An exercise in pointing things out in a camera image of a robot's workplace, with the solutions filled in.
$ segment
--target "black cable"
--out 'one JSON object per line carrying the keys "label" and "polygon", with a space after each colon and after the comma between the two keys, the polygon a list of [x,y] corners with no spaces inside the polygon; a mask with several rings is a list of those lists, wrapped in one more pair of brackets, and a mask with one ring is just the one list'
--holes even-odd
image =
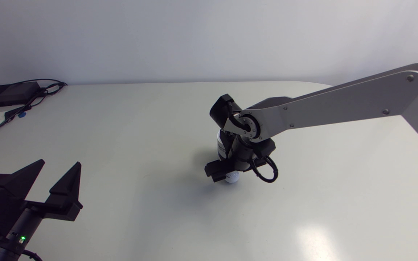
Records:
{"label": "black cable", "polygon": [[[4,126],[5,124],[9,123],[10,121],[12,121],[12,120],[13,120],[13,118],[14,118],[17,114],[22,113],[23,111],[25,111],[25,110],[26,110],[26,108],[27,108],[28,106],[31,106],[31,104],[33,103],[33,101],[35,101],[35,99],[43,97],[43,99],[41,99],[41,101],[40,101],[40,102],[38,102],[37,104],[35,104],[35,106],[37,106],[38,104],[40,104],[40,103],[41,103],[41,102],[42,102],[42,101],[46,98],[46,96],[56,94],[56,93],[57,93],[57,92],[59,92],[59,91],[60,91],[60,90],[61,90],[64,86],[66,86],[66,85],[67,85],[67,84],[66,84],[66,83],[64,83],[64,82],[59,81],[59,80],[55,80],[55,79],[32,79],[32,80],[26,80],[26,81],[21,81],[21,82],[13,83],[13,84],[10,84],[10,85],[14,85],[14,84],[21,84],[21,83],[32,82],[32,81],[41,81],[41,80],[55,81],[56,83],[51,84],[51,85],[49,85],[48,87],[41,88],[41,92],[39,92],[39,93],[35,94],[35,95],[34,95],[34,97],[33,97],[33,98],[29,101],[29,102],[27,102],[27,103],[26,103],[24,106],[22,106],[22,107],[21,107],[18,111],[16,111],[14,114],[12,114],[10,117],[8,117],[5,121],[3,121],[3,122],[0,124],[0,128],[1,128],[2,126]],[[52,92],[48,92],[48,91],[47,91],[48,89],[53,88],[53,87],[55,87],[55,86],[58,86],[58,89],[56,89],[55,91],[52,91]]]}
{"label": "black cable", "polygon": [[243,125],[241,122],[239,122],[239,121],[237,121],[237,119],[235,119],[235,116],[233,116],[233,106],[232,106],[232,103],[231,102],[227,102],[227,106],[228,106],[228,109],[229,109],[228,117],[229,117],[229,120],[232,122],[232,124],[235,125],[235,126],[237,126],[237,127],[239,127],[240,129],[242,129],[242,130],[244,130],[246,132],[249,132],[251,130],[250,127],[247,124],[244,124]]}
{"label": "black cable", "polygon": [[12,121],[12,119],[17,115],[17,114],[19,114],[19,113],[21,113],[21,112],[23,112],[25,109],[26,109],[26,107],[28,107],[28,106],[30,106],[30,104],[33,102],[33,101],[35,101],[35,99],[36,98],[38,98],[38,96],[40,95],[40,94],[42,94],[42,92],[44,92],[44,90],[43,91],[41,91],[41,92],[39,92],[38,94],[36,94],[28,103],[26,103],[24,106],[22,106],[18,111],[16,111],[14,114],[12,114],[10,117],[8,117],[5,121],[3,121],[2,123],[0,123],[0,128],[2,127],[2,126],[4,126],[5,124],[7,124],[8,122],[10,122],[10,121]]}
{"label": "black cable", "polygon": [[41,259],[41,257],[40,257],[40,256],[38,256],[36,253],[33,253],[33,252],[31,252],[31,251],[28,251],[28,250],[24,250],[24,251],[22,252],[22,254],[24,254],[25,256],[28,256],[30,259],[32,259],[32,258],[33,258],[33,260],[35,260],[35,261],[43,261],[43,260]]}
{"label": "black cable", "polygon": [[265,181],[267,183],[272,183],[275,180],[277,180],[277,178],[278,178],[278,168],[277,168],[277,165],[275,165],[275,162],[269,156],[265,156],[264,159],[267,162],[267,164],[269,164],[269,166],[272,167],[272,170],[274,171],[274,177],[272,179],[268,179],[268,178],[264,177],[259,172],[259,170],[257,170],[256,164],[254,163],[254,160],[251,160],[251,162],[249,164],[251,165],[251,168],[253,169],[256,176],[258,176],[262,181]]}
{"label": "black cable", "polygon": [[37,106],[38,104],[40,104],[41,102],[43,102],[43,100],[46,98],[46,97],[48,97],[47,95],[45,95],[45,96],[43,96],[43,98],[39,101],[39,102],[37,102],[36,104],[32,104],[31,106],[32,106],[32,108],[33,107],[35,107],[35,106]]}

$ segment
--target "white wall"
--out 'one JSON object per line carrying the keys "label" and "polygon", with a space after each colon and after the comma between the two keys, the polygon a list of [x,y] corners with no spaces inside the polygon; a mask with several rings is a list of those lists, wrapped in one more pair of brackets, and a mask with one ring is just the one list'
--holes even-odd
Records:
{"label": "white wall", "polygon": [[417,0],[0,0],[0,84],[338,84],[417,61]]}

